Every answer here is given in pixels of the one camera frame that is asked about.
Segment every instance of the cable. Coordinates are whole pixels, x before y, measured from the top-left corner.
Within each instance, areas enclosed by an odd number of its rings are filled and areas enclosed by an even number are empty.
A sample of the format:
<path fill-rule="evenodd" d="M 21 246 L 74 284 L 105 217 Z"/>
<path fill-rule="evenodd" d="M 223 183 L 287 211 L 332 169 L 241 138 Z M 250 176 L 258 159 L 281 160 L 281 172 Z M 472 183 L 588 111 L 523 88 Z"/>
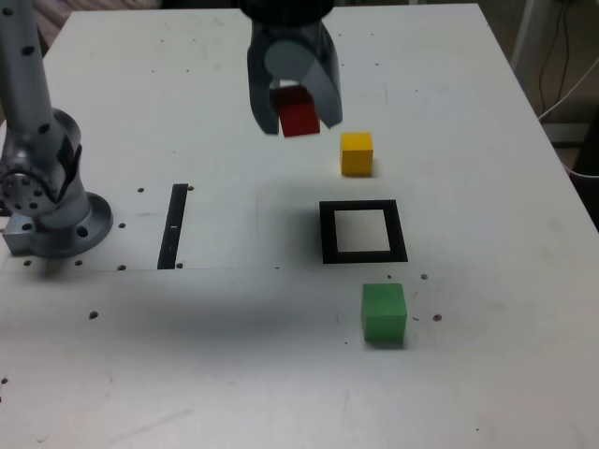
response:
<path fill-rule="evenodd" d="M 563 3 L 562 7 L 560 8 L 558 20 L 555 23 L 555 35 L 553 36 L 553 41 L 551 42 L 551 46 L 549 47 L 545 61 L 543 61 L 543 65 L 541 66 L 541 71 L 539 72 L 539 93 L 541 94 L 541 110 L 543 111 L 545 111 L 545 107 L 547 106 L 545 103 L 545 95 L 543 94 L 543 75 L 545 75 L 545 69 L 547 68 L 549 58 L 551 57 L 553 49 L 555 49 L 555 44 L 558 42 L 558 38 L 560 37 L 560 19 L 562 18 L 562 14 L 565 12 L 566 7 L 567 5 Z"/>
<path fill-rule="evenodd" d="M 568 66 L 570 65 L 570 36 L 568 33 L 568 11 L 572 6 L 573 0 L 566 0 L 567 6 L 563 12 L 562 22 L 563 22 L 563 33 L 565 34 L 565 61 L 563 63 L 563 71 L 562 71 L 562 79 L 560 81 L 560 90 L 558 91 L 558 96 L 555 100 L 555 103 L 560 101 L 563 90 L 563 83 L 565 82 L 565 75 L 568 72 Z"/>
<path fill-rule="evenodd" d="M 570 91 L 569 91 L 569 92 L 568 92 L 566 95 L 564 95 L 564 96 L 563 96 L 563 98 L 562 98 L 560 101 L 558 101 L 558 102 L 557 102 L 555 105 L 553 105 L 551 108 L 547 109 L 545 112 L 543 112 L 541 115 L 539 115 L 539 116 L 537 117 L 537 119 L 538 119 L 538 120 L 542 120 L 542 119 L 544 119 L 545 117 L 547 117 L 547 116 L 548 116 L 548 114 L 549 114 L 551 111 L 553 111 L 553 110 L 554 110 L 555 108 L 557 108 L 557 107 L 558 107 L 558 106 L 559 106 L 561 103 L 563 103 L 563 101 L 564 101 L 564 100 L 565 100 L 565 99 L 566 99 L 568 96 L 570 96 L 570 94 L 571 94 L 573 91 L 575 91 L 575 90 L 576 90 L 576 88 L 577 88 L 577 87 L 580 85 L 580 83 L 581 83 L 582 81 L 584 81 L 584 80 L 585 80 L 585 79 L 586 79 L 586 78 L 589 76 L 589 74 L 590 74 L 590 73 L 592 72 L 592 70 L 593 70 L 593 69 L 594 69 L 594 68 L 597 66 L 597 64 L 599 64 L 599 58 L 597 58 L 597 59 L 595 60 L 595 62 L 594 62 L 594 63 L 592 63 L 592 65 L 589 67 L 589 70 L 587 70 L 587 71 L 585 72 L 585 74 L 582 76 L 582 78 L 580 78 L 580 80 L 578 80 L 578 82 L 577 82 L 577 83 L 574 85 L 574 87 L 573 87 L 572 89 L 570 89 Z"/>
<path fill-rule="evenodd" d="M 599 175 L 583 175 L 582 173 L 577 173 L 571 168 L 567 167 L 566 164 L 562 163 L 563 169 L 567 171 L 569 174 L 577 176 L 579 178 L 584 178 L 586 180 L 599 180 Z"/>

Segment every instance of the black square frame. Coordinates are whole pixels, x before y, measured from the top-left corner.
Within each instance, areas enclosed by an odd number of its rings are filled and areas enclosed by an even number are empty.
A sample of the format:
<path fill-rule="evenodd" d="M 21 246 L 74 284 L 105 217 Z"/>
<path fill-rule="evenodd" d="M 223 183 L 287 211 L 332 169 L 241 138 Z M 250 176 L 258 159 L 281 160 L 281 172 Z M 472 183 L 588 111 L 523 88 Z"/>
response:
<path fill-rule="evenodd" d="M 340 252 L 337 248 L 336 210 L 382 210 L 389 240 L 389 251 Z M 320 237 L 323 264 L 369 264 L 407 262 L 400 214 L 394 199 L 373 201 L 321 201 Z"/>

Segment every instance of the white cable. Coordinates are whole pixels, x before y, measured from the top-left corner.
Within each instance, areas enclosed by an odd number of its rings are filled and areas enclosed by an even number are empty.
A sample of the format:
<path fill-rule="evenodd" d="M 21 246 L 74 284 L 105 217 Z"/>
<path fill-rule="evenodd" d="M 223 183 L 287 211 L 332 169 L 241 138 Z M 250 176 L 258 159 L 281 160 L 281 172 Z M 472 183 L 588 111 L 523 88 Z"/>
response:
<path fill-rule="evenodd" d="M 599 179 L 599 175 L 583 175 L 582 173 L 576 173 L 574 170 L 568 168 L 565 164 L 563 165 L 563 169 L 570 173 L 571 175 L 578 176 L 579 178 L 585 178 L 587 180 L 597 180 Z"/>
<path fill-rule="evenodd" d="M 570 94 L 580 85 L 580 83 L 582 81 L 584 81 L 589 76 L 589 74 L 592 72 L 592 70 L 595 68 L 595 66 L 597 64 L 599 64 L 599 58 L 597 58 L 595 60 L 595 62 L 592 63 L 592 65 L 589 67 L 589 70 L 587 70 L 585 72 L 585 74 L 582 76 L 582 78 L 580 78 L 580 80 L 578 80 L 578 82 L 574 85 L 574 87 L 572 89 L 570 89 L 570 91 L 566 95 L 564 95 L 563 98 L 560 101 L 558 101 L 551 108 L 547 109 L 545 112 L 543 112 L 541 115 L 539 115 L 538 120 L 543 120 L 545 117 L 547 117 L 549 115 L 549 113 L 551 111 L 553 111 L 555 108 L 557 108 L 563 102 L 563 100 L 565 100 L 568 96 L 570 96 Z M 562 164 L 562 166 L 563 166 L 563 169 L 565 171 L 567 171 L 569 174 L 577 176 L 579 178 L 584 178 L 586 180 L 597 180 L 597 179 L 599 179 L 599 175 L 583 175 L 582 173 L 576 173 L 574 170 L 571 170 L 565 164 Z"/>
<path fill-rule="evenodd" d="M 545 112 L 543 112 L 541 115 L 539 115 L 538 119 L 542 120 L 545 117 L 547 117 L 551 111 L 553 111 L 555 108 L 557 108 L 563 102 L 563 100 L 565 100 L 568 96 L 570 96 L 570 94 L 580 85 L 580 83 L 589 76 L 589 74 L 592 72 L 592 70 L 595 68 L 595 66 L 597 64 L 599 64 L 599 58 L 597 58 L 595 60 L 595 62 L 592 63 L 592 65 L 589 67 L 589 70 L 587 70 L 587 72 L 582 76 L 582 78 L 580 80 L 578 80 L 578 82 L 574 85 L 574 87 L 572 89 L 570 89 L 570 92 L 568 92 L 566 95 L 564 95 L 563 98 L 560 101 L 558 101 L 555 105 L 553 105 L 551 108 L 547 109 Z"/>

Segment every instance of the green cube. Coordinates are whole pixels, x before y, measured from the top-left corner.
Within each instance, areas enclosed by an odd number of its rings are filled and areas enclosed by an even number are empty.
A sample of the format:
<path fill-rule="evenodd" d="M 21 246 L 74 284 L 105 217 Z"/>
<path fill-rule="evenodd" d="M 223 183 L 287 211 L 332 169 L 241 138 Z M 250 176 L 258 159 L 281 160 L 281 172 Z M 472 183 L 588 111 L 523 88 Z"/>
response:
<path fill-rule="evenodd" d="M 364 340 L 403 343 L 408 311 L 400 283 L 366 283 L 362 290 Z"/>

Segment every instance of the cube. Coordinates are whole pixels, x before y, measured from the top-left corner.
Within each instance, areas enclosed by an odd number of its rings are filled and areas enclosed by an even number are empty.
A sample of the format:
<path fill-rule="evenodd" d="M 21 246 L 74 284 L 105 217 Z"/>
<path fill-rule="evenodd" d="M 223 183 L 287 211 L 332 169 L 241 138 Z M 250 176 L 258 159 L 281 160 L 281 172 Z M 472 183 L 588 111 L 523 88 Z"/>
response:
<path fill-rule="evenodd" d="M 362 290 L 364 340 L 402 344 L 407 309 L 400 283 L 366 283 Z"/>
<path fill-rule="evenodd" d="M 273 92 L 274 104 L 286 138 L 320 133 L 320 119 L 310 93 L 303 86 L 288 86 Z"/>
<path fill-rule="evenodd" d="M 341 134 L 341 173 L 344 176 L 371 176 L 373 153 L 371 133 Z"/>

